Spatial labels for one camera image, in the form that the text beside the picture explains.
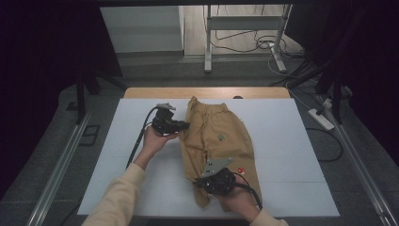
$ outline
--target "gray floor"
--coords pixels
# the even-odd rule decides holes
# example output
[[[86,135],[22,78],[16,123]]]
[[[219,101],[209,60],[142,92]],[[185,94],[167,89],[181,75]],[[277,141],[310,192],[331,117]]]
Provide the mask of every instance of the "gray floor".
[[[119,55],[124,77],[119,81],[129,87],[267,87],[281,79],[267,66],[266,56],[218,57],[214,59],[213,72],[203,72],[202,58],[184,58],[181,54],[134,54]],[[292,71],[301,59],[285,60]],[[64,218],[82,199],[91,173],[103,147],[113,114],[123,91],[98,79],[100,95],[87,95],[88,110],[92,112],[90,125],[100,125],[99,136],[93,146],[78,146],[65,178],[58,190],[43,225],[60,225]],[[315,83],[300,86],[314,96]],[[298,98],[310,107],[317,103],[307,94],[293,90]],[[35,207],[42,189],[64,148],[76,121],[76,112],[66,111],[70,102],[75,102],[75,89],[65,89],[59,96],[58,110],[42,137],[29,162],[21,171],[6,196],[0,201],[0,225],[25,225]],[[297,102],[306,127],[320,126],[306,113],[307,107]],[[343,124],[356,145],[362,160],[376,183],[399,216],[399,169],[375,140],[373,135],[343,102]],[[330,137],[317,132],[309,136],[319,158],[336,153],[338,144]],[[332,196],[341,216],[339,218],[287,218],[290,225],[382,225],[368,199],[362,184],[344,154],[335,162],[321,163]],[[79,225],[85,219],[76,212],[67,218],[65,225]],[[131,225],[247,225],[242,220],[176,220],[135,218]]]

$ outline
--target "beige sleeve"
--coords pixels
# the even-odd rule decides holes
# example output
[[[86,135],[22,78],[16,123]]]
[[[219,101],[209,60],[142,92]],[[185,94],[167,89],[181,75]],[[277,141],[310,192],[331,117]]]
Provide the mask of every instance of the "beige sleeve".
[[[82,225],[128,225],[132,219],[145,179],[144,170],[132,163],[113,180],[103,198]]]
[[[275,219],[265,209],[250,223],[250,226],[288,226],[283,219]]]

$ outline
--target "tan pants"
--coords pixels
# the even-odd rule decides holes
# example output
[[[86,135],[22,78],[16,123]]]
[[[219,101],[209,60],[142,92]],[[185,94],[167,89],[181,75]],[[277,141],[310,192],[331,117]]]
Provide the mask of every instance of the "tan pants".
[[[190,122],[190,127],[179,136],[185,177],[191,181],[200,178],[207,159],[231,157],[227,168],[244,176],[262,199],[252,141],[240,119],[225,104],[206,105],[193,97],[185,120]],[[194,194],[200,207],[209,203],[203,189],[194,186]]]

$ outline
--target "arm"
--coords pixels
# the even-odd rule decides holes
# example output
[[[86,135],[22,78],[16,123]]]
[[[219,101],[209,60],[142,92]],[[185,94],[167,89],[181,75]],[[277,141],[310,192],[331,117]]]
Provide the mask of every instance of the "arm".
[[[144,170],[165,143],[177,136],[177,134],[159,136],[152,127],[147,127],[143,149],[121,177],[109,184],[103,198],[83,225],[128,225],[145,179]]]
[[[236,183],[244,184],[241,177],[235,177]],[[265,209],[262,211],[253,204],[252,195],[243,188],[236,187],[231,194],[226,197],[216,196],[217,199],[228,206],[233,212],[241,215],[250,226],[288,226],[285,220],[273,218]]]

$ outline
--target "person's hand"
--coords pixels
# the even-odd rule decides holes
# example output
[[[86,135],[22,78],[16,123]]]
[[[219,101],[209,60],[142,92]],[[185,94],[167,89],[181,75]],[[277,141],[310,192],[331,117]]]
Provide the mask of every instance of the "person's hand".
[[[159,152],[165,144],[170,140],[174,139],[179,134],[169,134],[167,136],[162,136],[158,132],[155,131],[152,126],[148,126],[146,131],[144,132],[144,144],[143,150],[141,152],[149,152],[152,154],[156,154]]]
[[[158,153],[169,140],[174,139],[177,136],[177,133],[162,136],[158,134],[155,129],[152,128],[152,126],[148,126],[144,132],[143,149],[138,154],[134,163],[145,170],[155,154]]]
[[[235,182],[246,184],[244,179],[235,175]],[[261,212],[254,204],[252,195],[241,187],[236,187],[229,195],[215,197],[233,212],[241,215],[248,222],[252,222]]]

